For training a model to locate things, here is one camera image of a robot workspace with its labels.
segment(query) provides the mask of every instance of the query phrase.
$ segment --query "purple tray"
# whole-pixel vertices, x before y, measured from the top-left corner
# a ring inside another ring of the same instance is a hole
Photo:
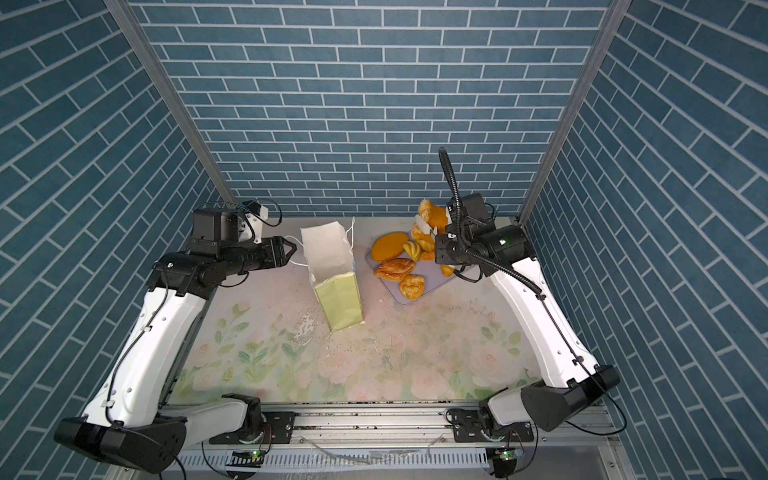
[[[408,256],[407,253],[403,252],[403,254],[400,255],[399,258],[409,259],[410,257]],[[378,267],[381,264],[380,262],[373,261],[370,250],[368,251],[368,253],[366,253],[366,262],[373,270],[376,270],[376,267]],[[478,275],[477,269],[478,269],[477,266],[471,266],[468,269],[464,270],[463,275],[469,276],[470,278],[476,278]],[[451,276],[443,275],[442,270],[440,270],[440,266],[437,263],[435,263],[434,260],[416,262],[416,267],[413,269],[413,271],[410,274],[421,275],[424,277],[424,293],[416,300],[408,300],[402,295],[402,293],[400,293],[399,282],[390,282],[389,280],[384,280],[383,278],[379,278],[384,288],[387,289],[389,294],[392,295],[392,298],[395,299],[395,301],[400,305],[408,305],[410,303],[416,302],[424,298],[427,293],[432,292],[442,284],[450,282],[451,280],[456,278],[456,275],[451,275]]]

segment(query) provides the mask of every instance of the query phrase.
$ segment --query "tabletop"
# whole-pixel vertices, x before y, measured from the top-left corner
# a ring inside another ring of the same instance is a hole
[[[264,235],[294,235],[337,219],[285,219]],[[338,221],[349,227],[351,219]],[[365,255],[412,217],[356,219],[353,253],[364,322],[331,333],[304,266],[252,272],[219,288],[170,404],[225,393],[263,402],[408,402],[481,399],[538,380],[531,345],[490,279],[458,278],[399,305]],[[301,249],[295,258],[303,260]],[[225,284],[241,277],[231,276]]]

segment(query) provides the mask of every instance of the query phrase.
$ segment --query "brick pattern wallpaper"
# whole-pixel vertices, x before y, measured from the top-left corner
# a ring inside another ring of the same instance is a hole
[[[529,224],[638,478],[768,478],[767,26],[634,0]]]
[[[107,465],[51,439],[213,193],[101,0],[0,0],[0,478]]]
[[[608,3],[131,2],[236,195],[326,217],[447,199],[443,145],[517,213]]]

